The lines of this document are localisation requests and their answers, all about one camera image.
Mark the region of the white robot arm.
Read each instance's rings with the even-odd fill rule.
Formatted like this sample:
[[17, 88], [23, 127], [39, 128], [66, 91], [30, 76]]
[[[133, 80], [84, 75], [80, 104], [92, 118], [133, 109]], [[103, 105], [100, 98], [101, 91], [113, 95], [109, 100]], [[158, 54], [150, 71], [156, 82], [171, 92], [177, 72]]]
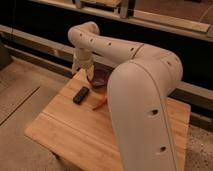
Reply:
[[93, 53], [117, 64], [107, 100], [124, 171], [179, 171], [166, 98], [182, 79], [176, 54], [146, 43], [105, 37], [94, 22], [74, 26], [72, 71], [93, 76]]

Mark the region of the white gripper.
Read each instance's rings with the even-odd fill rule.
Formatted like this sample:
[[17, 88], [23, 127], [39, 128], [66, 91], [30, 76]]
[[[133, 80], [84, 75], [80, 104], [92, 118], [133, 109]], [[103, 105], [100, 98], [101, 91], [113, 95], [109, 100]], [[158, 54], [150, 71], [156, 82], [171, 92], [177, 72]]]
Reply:
[[75, 75], [79, 71], [79, 68], [86, 69], [87, 79], [91, 82], [94, 78], [94, 71], [95, 71], [91, 51], [83, 48], [75, 49], [73, 57], [73, 65], [71, 68], [72, 75]]

